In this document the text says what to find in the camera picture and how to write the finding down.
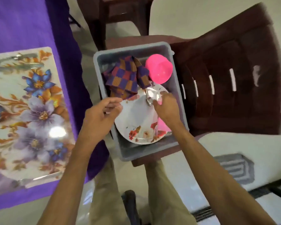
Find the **wooden stool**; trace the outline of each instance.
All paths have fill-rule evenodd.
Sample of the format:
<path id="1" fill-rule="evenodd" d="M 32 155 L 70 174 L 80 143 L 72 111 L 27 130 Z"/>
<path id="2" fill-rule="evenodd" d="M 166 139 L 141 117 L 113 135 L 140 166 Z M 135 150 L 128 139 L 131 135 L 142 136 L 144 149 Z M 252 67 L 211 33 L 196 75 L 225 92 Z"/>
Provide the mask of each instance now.
<path id="1" fill-rule="evenodd" d="M 77 0 L 98 50 L 105 49 L 106 24 L 132 21 L 142 36 L 149 34 L 153 0 Z"/>

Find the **khaki pants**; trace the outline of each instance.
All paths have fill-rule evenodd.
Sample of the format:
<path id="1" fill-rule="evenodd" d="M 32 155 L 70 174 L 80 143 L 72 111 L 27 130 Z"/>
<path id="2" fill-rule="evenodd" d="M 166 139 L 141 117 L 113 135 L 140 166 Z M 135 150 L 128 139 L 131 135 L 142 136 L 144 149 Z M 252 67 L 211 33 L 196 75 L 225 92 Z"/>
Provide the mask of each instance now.
<path id="1" fill-rule="evenodd" d="M 145 168 L 149 186 L 151 224 L 197 224 L 167 178 L 162 161 L 146 164 Z M 130 225 L 110 158 L 95 177 L 94 196 L 90 206 L 90 225 Z"/>

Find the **pink object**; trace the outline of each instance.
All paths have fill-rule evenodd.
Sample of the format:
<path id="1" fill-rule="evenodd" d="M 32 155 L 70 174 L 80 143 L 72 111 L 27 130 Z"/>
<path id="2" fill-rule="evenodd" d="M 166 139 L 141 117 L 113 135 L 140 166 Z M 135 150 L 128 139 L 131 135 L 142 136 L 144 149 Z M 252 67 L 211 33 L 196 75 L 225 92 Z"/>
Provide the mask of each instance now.
<path id="1" fill-rule="evenodd" d="M 167 82 L 173 73 L 172 63 L 160 54 L 151 55 L 146 60 L 145 67 L 150 71 L 151 80 L 157 84 Z"/>
<path id="2" fill-rule="evenodd" d="M 159 105 L 162 104 L 161 99 L 158 100 L 157 102 Z M 172 132 L 172 130 L 165 124 L 164 121 L 162 121 L 162 119 L 160 117 L 158 117 L 158 120 L 157 120 L 157 130 Z"/>

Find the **left hand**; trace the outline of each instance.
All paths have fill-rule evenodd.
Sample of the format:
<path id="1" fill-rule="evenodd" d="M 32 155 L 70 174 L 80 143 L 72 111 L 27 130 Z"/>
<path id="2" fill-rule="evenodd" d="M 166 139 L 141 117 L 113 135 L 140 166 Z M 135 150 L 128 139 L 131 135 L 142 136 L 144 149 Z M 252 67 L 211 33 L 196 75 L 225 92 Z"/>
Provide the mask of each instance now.
<path id="1" fill-rule="evenodd" d="M 122 102 L 121 98 L 105 98 L 97 105 L 87 109 L 76 145 L 79 144 L 79 147 L 86 146 L 89 150 L 93 150 L 108 134 L 114 120 L 123 110 L 120 102 Z"/>

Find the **checkered cloth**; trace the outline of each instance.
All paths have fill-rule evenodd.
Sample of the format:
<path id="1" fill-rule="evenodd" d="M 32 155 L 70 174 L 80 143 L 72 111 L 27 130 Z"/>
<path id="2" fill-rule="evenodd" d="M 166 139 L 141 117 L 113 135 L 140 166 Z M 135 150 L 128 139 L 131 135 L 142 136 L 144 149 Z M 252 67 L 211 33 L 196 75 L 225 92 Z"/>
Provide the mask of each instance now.
<path id="1" fill-rule="evenodd" d="M 120 58 L 115 67 L 102 73 L 105 85 L 109 86 L 110 97 L 129 99 L 138 93 L 138 85 L 146 89 L 149 82 L 149 70 L 133 56 Z"/>

